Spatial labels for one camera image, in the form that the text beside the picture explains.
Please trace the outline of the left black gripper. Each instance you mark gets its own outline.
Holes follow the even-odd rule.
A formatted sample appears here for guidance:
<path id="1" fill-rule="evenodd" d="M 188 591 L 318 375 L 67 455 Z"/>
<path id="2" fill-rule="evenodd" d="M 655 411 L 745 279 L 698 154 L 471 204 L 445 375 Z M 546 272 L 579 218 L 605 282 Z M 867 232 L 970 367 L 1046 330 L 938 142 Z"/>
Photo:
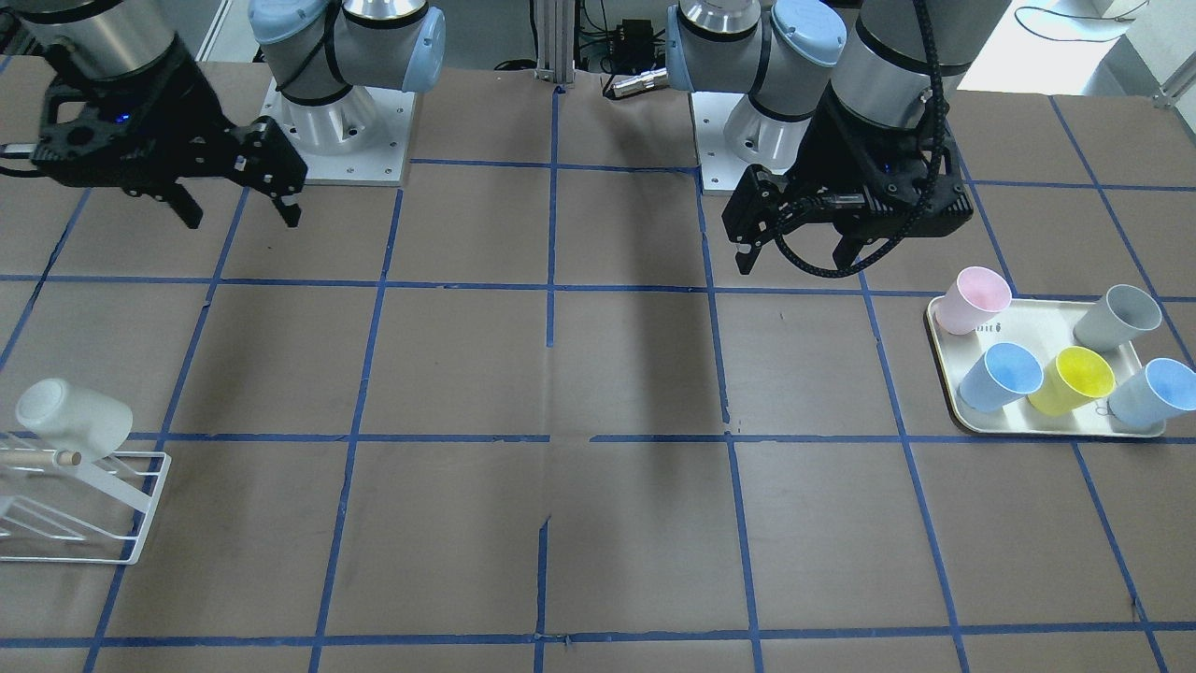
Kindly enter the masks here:
<path id="1" fill-rule="evenodd" d="M 862 273 L 884 259 L 884 246 L 861 253 L 907 224 L 930 183 L 938 129 L 945 152 L 930 210 L 908 235 L 942 237 L 960 230 L 974 218 L 974 203 L 962 184 L 958 146 L 946 128 L 946 111 L 948 103 L 917 103 L 914 128 L 887 129 L 859 118 L 837 94 L 823 94 L 787 175 L 749 165 L 736 183 L 721 220 L 736 244 L 738 271 L 750 274 L 764 244 L 775 241 L 780 230 L 788 234 L 808 222 L 831 222 L 842 235 L 832 251 L 837 273 Z M 783 208 L 787 219 L 781 224 Z"/>

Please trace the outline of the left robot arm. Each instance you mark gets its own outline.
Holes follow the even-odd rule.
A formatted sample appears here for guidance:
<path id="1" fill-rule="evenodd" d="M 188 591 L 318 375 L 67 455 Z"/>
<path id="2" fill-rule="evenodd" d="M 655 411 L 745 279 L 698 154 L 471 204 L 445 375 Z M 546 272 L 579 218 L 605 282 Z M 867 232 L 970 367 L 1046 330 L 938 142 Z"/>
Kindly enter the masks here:
<path id="1" fill-rule="evenodd" d="M 725 137 L 745 163 L 722 210 L 736 268 L 773 243 L 804 273 L 844 279 L 908 238 L 974 218 L 948 98 L 1005 1 L 679 1 L 672 88 L 736 93 Z"/>

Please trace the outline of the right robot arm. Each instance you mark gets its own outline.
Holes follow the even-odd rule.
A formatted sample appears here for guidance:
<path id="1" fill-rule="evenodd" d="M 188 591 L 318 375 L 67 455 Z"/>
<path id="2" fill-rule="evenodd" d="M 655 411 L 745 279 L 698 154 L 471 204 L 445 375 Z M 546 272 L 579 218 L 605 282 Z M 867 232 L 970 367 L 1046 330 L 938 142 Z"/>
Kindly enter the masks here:
<path id="1" fill-rule="evenodd" d="M 380 131 L 368 88 L 426 93 L 440 77 L 444 13 L 426 1 L 252 1 L 254 38 L 281 106 L 234 124 L 155 1 L 8 1 L 55 77 L 38 137 L 4 145 L 18 178 L 117 188 L 170 206 L 196 230 L 185 178 L 268 196 L 289 227 L 307 157 L 358 149 Z"/>

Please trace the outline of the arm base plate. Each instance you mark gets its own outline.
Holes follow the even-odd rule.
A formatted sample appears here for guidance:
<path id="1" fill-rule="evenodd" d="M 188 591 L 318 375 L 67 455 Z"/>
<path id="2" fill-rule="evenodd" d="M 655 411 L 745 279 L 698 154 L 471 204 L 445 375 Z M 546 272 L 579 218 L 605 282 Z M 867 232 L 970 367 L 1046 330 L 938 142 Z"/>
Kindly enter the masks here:
<path id="1" fill-rule="evenodd" d="M 739 93 L 692 93 L 691 112 L 702 186 L 709 194 L 733 192 L 751 165 L 785 175 L 812 121 L 770 118 Z"/>
<path id="2" fill-rule="evenodd" d="M 261 114 L 277 121 L 307 165 L 307 186 L 402 186 L 420 96 L 355 88 L 324 106 L 300 106 L 266 86 Z"/>

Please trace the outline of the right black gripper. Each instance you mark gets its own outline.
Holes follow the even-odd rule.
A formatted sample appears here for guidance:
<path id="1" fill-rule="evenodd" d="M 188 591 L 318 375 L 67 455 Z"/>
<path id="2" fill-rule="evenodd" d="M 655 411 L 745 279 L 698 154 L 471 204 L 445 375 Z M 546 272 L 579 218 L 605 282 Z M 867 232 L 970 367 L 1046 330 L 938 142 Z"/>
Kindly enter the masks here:
<path id="1" fill-rule="evenodd" d="M 307 165 L 274 118 L 234 126 L 182 42 L 120 77 L 85 77 L 65 42 L 48 47 L 45 90 L 30 161 L 65 186 L 144 189 L 199 230 L 205 209 L 178 178 L 222 178 L 271 200 L 298 226 Z"/>

